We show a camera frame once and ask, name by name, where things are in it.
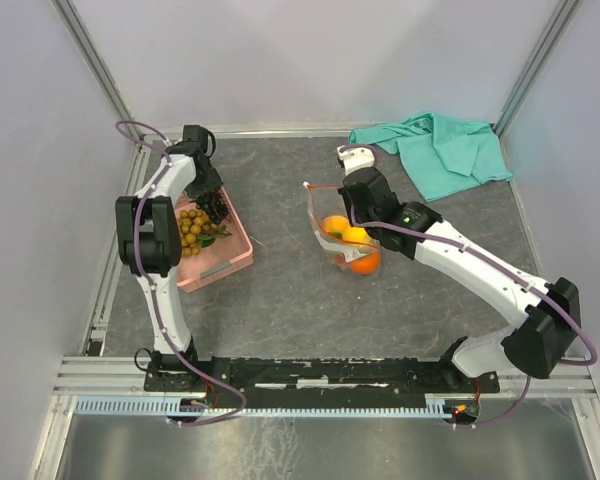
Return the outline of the yellow toy fruit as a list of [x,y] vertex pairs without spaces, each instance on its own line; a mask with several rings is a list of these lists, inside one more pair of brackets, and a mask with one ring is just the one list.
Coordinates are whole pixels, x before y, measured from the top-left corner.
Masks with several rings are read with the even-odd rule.
[[342,233],[342,241],[357,249],[372,249],[375,247],[374,240],[362,227],[349,226]]

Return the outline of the small orange toy fruit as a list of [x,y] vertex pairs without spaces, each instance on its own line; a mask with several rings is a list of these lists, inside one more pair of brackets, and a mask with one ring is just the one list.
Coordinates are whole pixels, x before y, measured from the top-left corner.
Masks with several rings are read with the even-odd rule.
[[322,229],[331,237],[342,239],[344,233],[350,228],[347,217],[342,215],[331,215],[322,220]]

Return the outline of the clear zip top bag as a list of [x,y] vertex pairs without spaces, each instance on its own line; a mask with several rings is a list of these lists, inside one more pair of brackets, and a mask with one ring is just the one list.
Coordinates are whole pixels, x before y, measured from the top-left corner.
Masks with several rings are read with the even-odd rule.
[[303,187],[313,235],[329,262],[357,276],[378,274],[382,264],[379,244],[351,223],[338,187],[309,182]]

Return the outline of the dark toy grape bunch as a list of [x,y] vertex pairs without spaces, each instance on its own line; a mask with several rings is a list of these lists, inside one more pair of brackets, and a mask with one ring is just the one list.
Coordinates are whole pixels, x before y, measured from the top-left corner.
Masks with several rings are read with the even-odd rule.
[[215,224],[222,223],[228,217],[228,207],[219,191],[202,194],[195,199],[195,203]]

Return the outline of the brown longan bunch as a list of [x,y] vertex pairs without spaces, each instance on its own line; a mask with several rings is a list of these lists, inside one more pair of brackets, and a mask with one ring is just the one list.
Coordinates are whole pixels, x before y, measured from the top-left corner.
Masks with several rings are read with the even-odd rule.
[[185,257],[196,256],[213,242],[209,216],[197,208],[182,209],[176,220]]

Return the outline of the pink perforated basket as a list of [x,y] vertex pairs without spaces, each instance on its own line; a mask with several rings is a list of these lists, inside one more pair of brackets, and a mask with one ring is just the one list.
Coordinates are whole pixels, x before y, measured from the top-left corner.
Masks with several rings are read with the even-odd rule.
[[[177,267],[177,285],[191,293],[218,281],[253,263],[253,247],[236,210],[221,187],[218,189],[228,207],[228,217],[220,224],[212,224],[213,242],[199,255],[185,257]],[[175,217],[182,209],[197,208],[195,200],[182,194],[175,205]]]

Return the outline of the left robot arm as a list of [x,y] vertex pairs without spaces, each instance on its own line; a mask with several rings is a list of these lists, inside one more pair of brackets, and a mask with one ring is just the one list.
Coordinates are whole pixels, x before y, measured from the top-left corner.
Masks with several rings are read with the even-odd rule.
[[178,389],[221,382],[201,370],[191,331],[184,320],[178,297],[177,267],[182,256],[175,204],[191,188],[197,195],[211,193],[222,180],[211,165],[216,149],[213,133],[200,125],[183,127],[181,139],[169,141],[159,130],[138,121],[163,144],[128,138],[158,153],[158,169],[134,194],[115,202],[118,253],[145,295],[153,328],[153,350],[145,373],[165,379]]

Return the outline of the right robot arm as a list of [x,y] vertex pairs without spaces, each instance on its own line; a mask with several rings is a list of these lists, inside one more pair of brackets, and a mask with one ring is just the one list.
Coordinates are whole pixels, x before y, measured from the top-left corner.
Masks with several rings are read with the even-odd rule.
[[349,220],[381,247],[452,278],[494,308],[506,327],[467,337],[438,368],[447,389],[461,391],[487,372],[515,368],[547,379],[563,363],[581,327],[578,288],[550,283],[491,254],[428,206],[401,202],[375,167],[345,175],[339,189]]

